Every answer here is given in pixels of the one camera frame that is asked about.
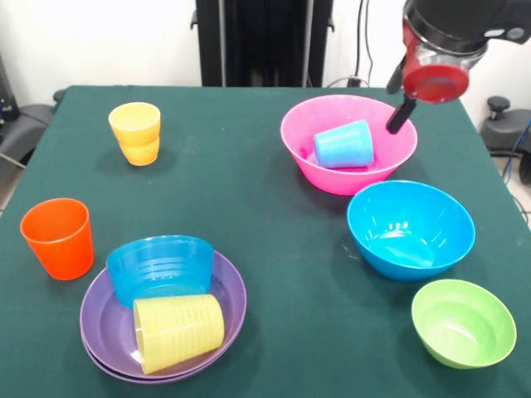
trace green tablecloth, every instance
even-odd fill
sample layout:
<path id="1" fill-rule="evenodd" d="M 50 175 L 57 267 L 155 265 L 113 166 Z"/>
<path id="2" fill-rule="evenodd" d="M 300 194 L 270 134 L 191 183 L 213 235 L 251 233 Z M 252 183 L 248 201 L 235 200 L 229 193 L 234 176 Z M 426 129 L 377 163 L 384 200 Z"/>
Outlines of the green tablecloth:
<path id="1" fill-rule="evenodd" d="M 442 277 L 489 289 L 519 328 L 513 354 L 478 371 L 445 368 L 425 353 L 410 316 L 422 284 L 392 282 L 365 264 L 345 222 L 348 198 L 310 186 L 283 148 L 283 114 L 331 92 L 69 89 L 0 218 L 0 396 L 531 396 L 531 235 L 461 104 L 419 105 L 417 152 L 392 178 L 435 185 L 474 218 L 474 249 Z M 163 115 L 162 150 L 148 167 L 126 163 L 107 124 L 116 105 L 134 100 Z M 52 197 L 75 197 L 91 212 L 96 261 L 68 283 L 47 276 L 18 230 L 27 209 Z M 162 234 L 199 235 L 228 256 L 246 282 L 247 317 L 203 373 L 139 386 L 92 364 L 79 307 L 112 249 Z"/>

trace pink bowl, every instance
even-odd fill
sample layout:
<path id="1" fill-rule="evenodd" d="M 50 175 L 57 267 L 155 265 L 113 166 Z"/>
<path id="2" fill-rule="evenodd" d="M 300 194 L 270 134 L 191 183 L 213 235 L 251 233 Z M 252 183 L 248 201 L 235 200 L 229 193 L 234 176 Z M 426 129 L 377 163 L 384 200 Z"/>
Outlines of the pink bowl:
<path id="1" fill-rule="evenodd" d="M 355 195 L 385 180 L 408 160 L 417 147 L 417 131 L 408 120 L 397 134 L 386 130 L 394 108 L 357 95 L 324 95 L 294 106 L 282 119 L 280 136 L 308 181 L 336 195 Z M 374 163 L 368 167 L 327 169 L 318 166 L 314 135 L 365 119 L 371 130 Z"/>

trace orange cup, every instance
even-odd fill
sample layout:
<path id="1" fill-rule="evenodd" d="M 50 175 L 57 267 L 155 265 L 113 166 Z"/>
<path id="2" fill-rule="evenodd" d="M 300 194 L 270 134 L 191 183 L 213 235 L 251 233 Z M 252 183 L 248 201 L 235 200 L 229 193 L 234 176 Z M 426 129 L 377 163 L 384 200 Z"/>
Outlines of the orange cup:
<path id="1" fill-rule="evenodd" d="M 46 272 L 72 280 L 94 263 L 89 209 L 66 197 L 39 203 L 22 218 L 20 232 Z"/>

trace white wall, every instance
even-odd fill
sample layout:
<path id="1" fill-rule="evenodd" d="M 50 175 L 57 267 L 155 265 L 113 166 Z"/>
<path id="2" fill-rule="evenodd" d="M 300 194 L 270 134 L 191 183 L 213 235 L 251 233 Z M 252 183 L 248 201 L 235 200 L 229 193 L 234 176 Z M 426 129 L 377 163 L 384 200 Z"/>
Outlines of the white wall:
<path id="1" fill-rule="evenodd" d="M 371 0 L 371 85 L 384 86 L 402 58 L 405 0 Z M 353 74 L 358 0 L 335 0 L 324 83 Z M 200 85 L 194 0 L 0 0 L 0 52 L 20 104 L 51 102 L 55 90 L 84 85 Z M 490 95 L 531 108 L 531 42 L 491 41 L 462 97 L 472 121 L 487 115 Z M 360 75 L 367 77 L 362 50 Z"/>
<path id="2" fill-rule="evenodd" d="M 194 0 L 0 0 L 0 52 L 20 104 L 68 85 L 200 85 Z"/>

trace purple plate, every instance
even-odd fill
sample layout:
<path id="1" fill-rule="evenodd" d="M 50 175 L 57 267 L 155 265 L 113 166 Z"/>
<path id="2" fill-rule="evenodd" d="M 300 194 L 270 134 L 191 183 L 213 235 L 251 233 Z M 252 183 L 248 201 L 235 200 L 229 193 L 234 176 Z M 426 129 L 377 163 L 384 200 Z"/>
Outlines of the purple plate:
<path id="1" fill-rule="evenodd" d="M 222 307 L 225 339 L 221 347 L 151 375 L 142 373 L 134 334 L 133 311 L 118 302 L 107 269 L 89 286 L 81 303 L 81 339 L 99 363 L 121 376 L 160 380 L 202 370 L 234 342 L 246 315 L 246 288 L 234 265 L 216 252 L 210 293 Z"/>
<path id="2" fill-rule="evenodd" d="M 122 375 L 121 373 L 118 373 L 116 371 L 113 371 L 112 369 L 109 369 L 107 366 L 105 366 L 103 363 L 98 361 L 98 359 L 92 355 L 92 352 L 87 348 L 85 343 L 83 343 L 83 347 L 85 348 L 85 351 L 89 358 L 92 360 L 92 362 L 102 371 L 107 373 L 108 375 L 111 375 L 112 377 L 115 377 L 117 379 L 128 381 L 129 383 L 137 383 L 137 384 L 168 384 L 168 383 L 174 383 L 177 381 L 188 379 L 189 377 L 192 377 L 196 374 L 198 374 L 200 371 L 202 371 L 204 368 L 200 367 L 196 369 L 195 371 L 191 371 L 189 373 L 185 373 L 184 375 L 177 376 L 177 377 L 168 377 L 166 379 L 153 379 L 153 380 L 146 380 L 146 379 L 140 379 L 138 377 L 128 377 L 125 375 Z"/>

